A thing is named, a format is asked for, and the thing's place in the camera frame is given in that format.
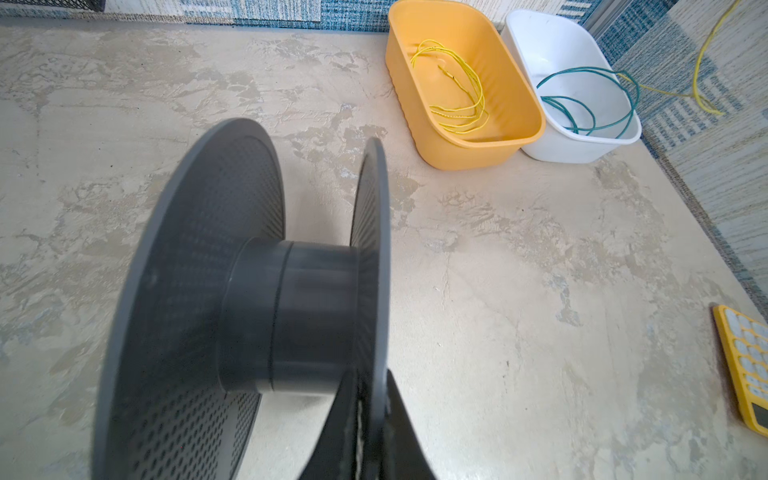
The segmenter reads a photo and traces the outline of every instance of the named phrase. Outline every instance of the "coiled green wire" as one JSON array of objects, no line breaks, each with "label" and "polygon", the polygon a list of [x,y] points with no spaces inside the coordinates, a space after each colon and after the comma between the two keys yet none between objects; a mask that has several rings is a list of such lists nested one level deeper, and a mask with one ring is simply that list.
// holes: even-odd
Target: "coiled green wire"
[{"label": "coiled green wire", "polygon": [[[568,121],[571,122],[571,126],[570,127],[566,127],[565,125],[563,125],[563,127],[566,130],[570,130],[570,131],[574,132],[575,134],[580,134],[581,132],[587,132],[586,135],[589,136],[594,131],[603,130],[605,128],[610,128],[610,127],[613,127],[614,125],[620,124],[623,121],[627,121],[627,124],[624,125],[624,129],[621,131],[621,133],[619,133],[619,135],[616,136],[616,138],[621,138],[621,135],[623,135],[624,132],[627,131],[627,129],[629,128],[630,124],[632,123],[632,114],[634,114],[635,107],[637,106],[637,103],[640,101],[640,84],[638,84],[635,81],[635,79],[632,78],[632,75],[630,75],[629,72],[627,72],[625,70],[616,70],[615,71],[615,70],[609,70],[608,68],[602,68],[602,67],[574,67],[574,68],[566,68],[565,70],[556,71],[555,73],[553,73],[551,75],[548,75],[547,77],[544,77],[543,80],[538,82],[538,85],[536,85],[536,88],[541,87],[543,84],[545,84],[549,79],[551,79],[553,77],[557,77],[558,75],[569,74],[569,73],[592,73],[592,74],[595,74],[595,75],[600,75],[601,77],[607,78],[608,80],[614,82],[621,89],[621,91],[623,91],[624,94],[627,95],[627,99],[629,100],[629,105],[630,105],[629,112],[626,115],[624,115],[622,118],[616,120],[613,123],[610,123],[610,124],[607,124],[607,125],[601,125],[600,127],[598,127],[598,125],[597,125],[598,121],[597,121],[597,118],[595,118],[594,113],[582,101],[576,100],[575,98],[571,98],[571,97],[565,97],[563,95],[547,95],[547,96],[543,96],[543,97],[541,97],[541,101],[543,101],[544,103],[546,103],[548,105],[551,105],[553,108],[555,108],[556,110],[558,110],[562,114],[564,114],[565,117],[568,119]],[[618,75],[619,78],[626,78],[626,79],[628,79],[629,82],[632,85],[634,85],[634,98],[632,98],[632,95],[631,95],[629,89],[627,89],[625,86],[623,86],[619,82],[619,80],[617,80],[616,78],[612,77],[610,74]],[[573,115],[571,115],[571,112],[568,111],[568,109],[565,107],[565,105],[562,104],[562,102],[560,100],[568,100],[568,101],[572,101],[574,103],[577,103],[577,104],[581,105],[583,107],[583,109],[585,109],[589,113],[589,115],[592,117],[592,126],[590,128],[579,127],[576,124],[576,120],[574,119]]]}]

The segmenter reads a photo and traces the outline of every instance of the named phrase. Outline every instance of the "plastic bin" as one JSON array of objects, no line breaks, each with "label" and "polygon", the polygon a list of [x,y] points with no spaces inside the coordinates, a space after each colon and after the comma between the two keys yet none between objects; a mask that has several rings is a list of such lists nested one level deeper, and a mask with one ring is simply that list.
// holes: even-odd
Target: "plastic bin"
[{"label": "plastic bin", "polygon": [[[422,158],[441,170],[500,164],[544,132],[544,111],[493,24],[474,8],[443,0],[400,0],[389,9],[386,64]],[[466,135],[445,131],[430,104],[466,106],[467,96],[439,69],[469,85],[463,70],[444,55],[410,59],[427,38],[455,50],[479,75],[488,123]]]},{"label": "plastic bin", "polygon": [[[597,42],[580,25],[563,17],[515,10],[507,15],[502,39],[509,47],[531,86],[556,71],[573,67],[611,68]],[[591,73],[563,74],[543,84],[539,95],[565,95],[583,101],[594,112],[598,124],[610,124],[630,109],[627,96],[606,78]],[[572,102],[564,102],[580,126],[591,126],[589,114]],[[566,130],[565,115],[544,104],[547,130],[523,151],[537,160],[568,164],[595,161],[619,145],[629,145],[640,138],[642,127],[637,114],[621,138],[622,122],[589,137]]]}]

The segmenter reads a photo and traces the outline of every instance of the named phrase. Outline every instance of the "white bin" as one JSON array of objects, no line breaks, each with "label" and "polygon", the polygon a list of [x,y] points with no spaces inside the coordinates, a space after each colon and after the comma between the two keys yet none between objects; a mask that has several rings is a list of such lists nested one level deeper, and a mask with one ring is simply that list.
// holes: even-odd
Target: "white bin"
[{"label": "white bin", "polygon": [[[610,124],[629,112],[627,96],[613,82],[592,73],[558,75],[540,88],[547,75],[573,67],[611,68],[597,42],[580,25],[563,17],[515,10],[507,15],[502,39],[539,96],[564,95],[583,101],[597,118],[598,125]],[[544,135],[523,151],[536,160],[567,164],[595,161],[619,145],[640,138],[642,127],[637,114],[621,138],[615,138],[626,121],[587,137],[566,130],[571,123],[560,111],[542,102],[547,118]],[[578,104],[563,101],[579,127],[591,127],[592,119]]]}]

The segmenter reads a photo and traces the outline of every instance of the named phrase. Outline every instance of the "yellow wire on carpet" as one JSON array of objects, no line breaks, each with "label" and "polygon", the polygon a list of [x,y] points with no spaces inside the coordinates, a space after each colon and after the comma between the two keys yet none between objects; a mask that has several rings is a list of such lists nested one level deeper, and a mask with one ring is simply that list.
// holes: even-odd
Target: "yellow wire on carpet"
[{"label": "yellow wire on carpet", "polygon": [[[424,46],[425,43],[433,43],[432,46]],[[411,57],[411,67],[415,67],[416,65],[416,59],[420,55],[425,55],[428,53],[442,53],[445,55],[448,55],[449,57],[456,60],[456,63],[458,63],[458,66],[462,68],[464,73],[467,75],[467,78],[469,79],[469,83],[472,84],[472,90],[475,91],[475,97],[477,97],[477,100],[475,100],[475,97],[472,96],[471,93],[469,93],[469,90],[464,88],[464,85],[458,79],[450,74],[448,71],[446,71],[442,65],[438,65],[438,68],[442,73],[450,78],[451,80],[458,85],[459,88],[464,91],[464,93],[467,94],[469,97],[469,100],[474,102],[472,105],[469,105],[468,107],[459,107],[459,108],[447,108],[440,105],[429,105],[429,109],[432,111],[433,114],[439,115],[443,118],[452,118],[456,120],[467,120],[465,123],[462,124],[445,124],[438,122],[438,125],[443,127],[447,132],[450,132],[452,134],[457,135],[463,135],[468,134],[470,132],[479,130],[480,128],[483,128],[486,123],[488,123],[488,112],[485,110],[485,95],[482,91],[482,83],[480,82],[480,77],[475,73],[475,71],[472,69],[472,67],[469,66],[469,64],[455,51],[451,50],[450,48],[446,48],[442,43],[436,40],[432,40],[431,38],[427,38],[426,40],[422,41],[419,46],[416,48],[416,53],[413,54]],[[463,111],[467,111],[472,109],[472,114],[458,114]],[[485,113],[485,121],[483,121],[480,125],[475,125],[480,121],[480,119],[483,117],[483,114]],[[471,127],[468,130],[460,130],[463,128]]]},{"label": "yellow wire on carpet", "polygon": [[[714,114],[714,115],[723,115],[724,112],[717,110],[717,107],[715,107],[715,104],[712,103],[708,98],[702,97],[701,93],[699,93],[699,71],[701,70],[701,61],[704,58],[704,52],[707,51],[707,48],[710,46],[710,43],[715,38],[715,35],[717,34],[717,31],[720,29],[720,26],[723,24],[726,18],[728,18],[728,15],[733,13],[733,10],[736,9],[736,7],[739,5],[741,0],[735,0],[731,4],[731,6],[723,13],[723,16],[720,17],[720,20],[717,21],[715,26],[712,28],[712,31],[707,36],[707,40],[704,41],[704,44],[701,45],[701,50],[699,50],[699,56],[696,59],[696,67],[694,68],[694,81],[691,84],[691,91],[693,93],[691,94],[676,94],[672,91],[666,91],[666,90],[659,90],[658,88],[649,87],[648,85],[639,84],[641,88],[645,88],[647,90],[656,91],[660,94],[665,95],[672,95],[674,97],[685,97],[685,98],[693,98],[696,103],[699,105],[699,108],[706,111],[708,114]],[[629,77],[625,74],[616,74],[619,77],[622,77],[624,80],[631,81]]]}]

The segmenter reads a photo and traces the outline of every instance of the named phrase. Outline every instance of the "calculator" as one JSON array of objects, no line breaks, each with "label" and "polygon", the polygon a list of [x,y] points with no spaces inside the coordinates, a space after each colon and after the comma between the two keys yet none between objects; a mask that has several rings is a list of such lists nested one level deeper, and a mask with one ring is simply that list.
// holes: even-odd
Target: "calculator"
[{"label": "calculator", "polygon": [[741,416],[768,437],[768,326],[724,305],[712,310]]}]

